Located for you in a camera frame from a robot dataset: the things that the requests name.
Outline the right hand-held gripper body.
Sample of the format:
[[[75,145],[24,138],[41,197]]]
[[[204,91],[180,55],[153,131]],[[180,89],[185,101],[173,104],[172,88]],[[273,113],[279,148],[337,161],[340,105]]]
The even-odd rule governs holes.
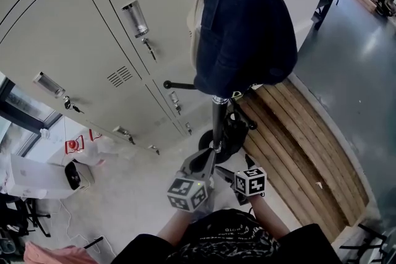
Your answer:
[[[240,205],[248,203],[248,198],[265,196],[267,173],[263,168],[252,168],[234,173],[234,192]]]

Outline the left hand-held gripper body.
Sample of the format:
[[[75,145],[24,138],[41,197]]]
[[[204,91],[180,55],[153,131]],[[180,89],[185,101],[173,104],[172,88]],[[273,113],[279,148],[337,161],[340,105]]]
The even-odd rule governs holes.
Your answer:
[[[213,176],[197,179],[177,171],[166,196],[173,208],[186,212],[212,212],[214,209]]]

